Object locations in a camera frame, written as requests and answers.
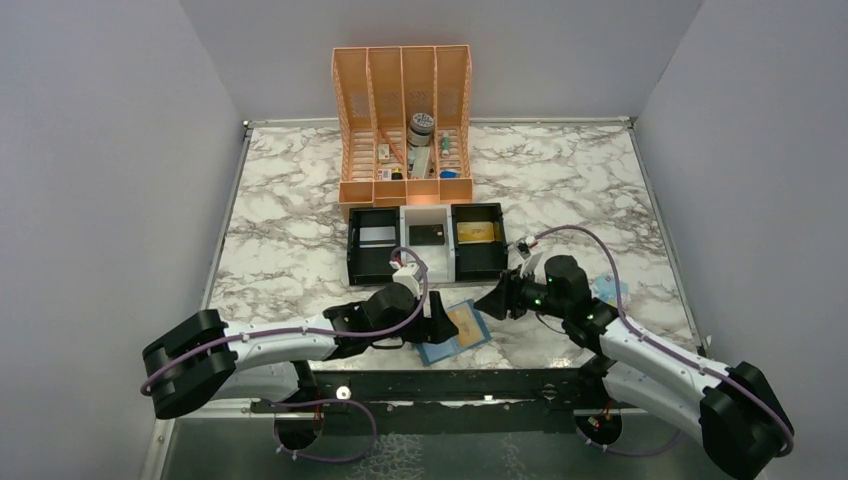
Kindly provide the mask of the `blue leather card holder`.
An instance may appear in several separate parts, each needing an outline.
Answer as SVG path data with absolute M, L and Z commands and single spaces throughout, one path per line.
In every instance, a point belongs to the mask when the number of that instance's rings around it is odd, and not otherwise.
M 481 313 L 474 308 L 473 304 L 474 304 L 474 302 L 472 300 L 466 300 L 464 302 L 458 303 L 456 305 L 453 305 L 453 306 L 447 308 L 446 311 L 447 311 L 449 317 L 451 318 L 450 313 L 453 310 L 463 308 L 463 307 L 471 309 L 473 311 L 476 319 L 477 319 L 477 322 L 478 322 L 478 324 L 479 324 L 479 326 L 482 330 L 482 333 L 484 334 L 484 339 L 477 342 L 476 344 L 472 345 L 471 347 L 465 347 L 465 348 L 459 346 L 458 341 L 457 341 L 457 336 L 448 340 L 447 342 L 444 342 L 444 343 L 441 343 L 441 344 L 430 344 L 430 343 L 418 344 L 416 346 L 416 350 L 418 351 L 420 358 L 422 360 L 422 363 L 425 366 L 431 366 L 431 365 L 438 363 L 440 361 L 446 360 L 446 359 L 451 358 L 451 357 L 455 357 L 455 356 L 457 356 L 457 355 L 459 355 L 459 354 L 461 354 L 465 351 L 472 350 L 472 349 L 474 349 L 478 346 L 481 346 L 481 345 L 483 345 L 483 344 L 485 344 L 485 343 L 487 343 L 491 340 L 490 332 L 489 332 L 489 330 L 488 330 L 488 328 L 487 328 L 487 326 L 486 326 L 486 324 L 483 320 L 483 317 L 482 317 Z

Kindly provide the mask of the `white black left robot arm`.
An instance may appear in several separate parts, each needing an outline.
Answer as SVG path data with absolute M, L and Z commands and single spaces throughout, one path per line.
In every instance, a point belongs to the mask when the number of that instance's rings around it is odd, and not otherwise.
M 178 418 L 208 402 L 277 398 L 298 411 L 313 401 L 314 384 L 296 363 L 358 356 L 382 340 L 438 344 L 458 334 L 439 292 L 417 295 L 392 283 L 368 299 L 278 323 L 227 322 L 201 310 L 142 351 L 141 393 L 159 419 Z

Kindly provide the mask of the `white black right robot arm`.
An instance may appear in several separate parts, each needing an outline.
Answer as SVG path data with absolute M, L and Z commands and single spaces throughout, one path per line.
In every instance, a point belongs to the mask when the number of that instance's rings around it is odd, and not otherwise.
M 794 431 L 758 367 L 731 367 L 665 341 L 593 296 L 571 256 L 549 258 L 544 273 L 539 283 L 533 272 L 506 270 L 474 306 L 498 320 L 529 312 L 560 320 L 569 339 L 595 355 L 595 369 L 576 383 L 585 404 L 613 399 L 643 409 L 697 441 L 735 479 L 755 479 L 783 455 Z

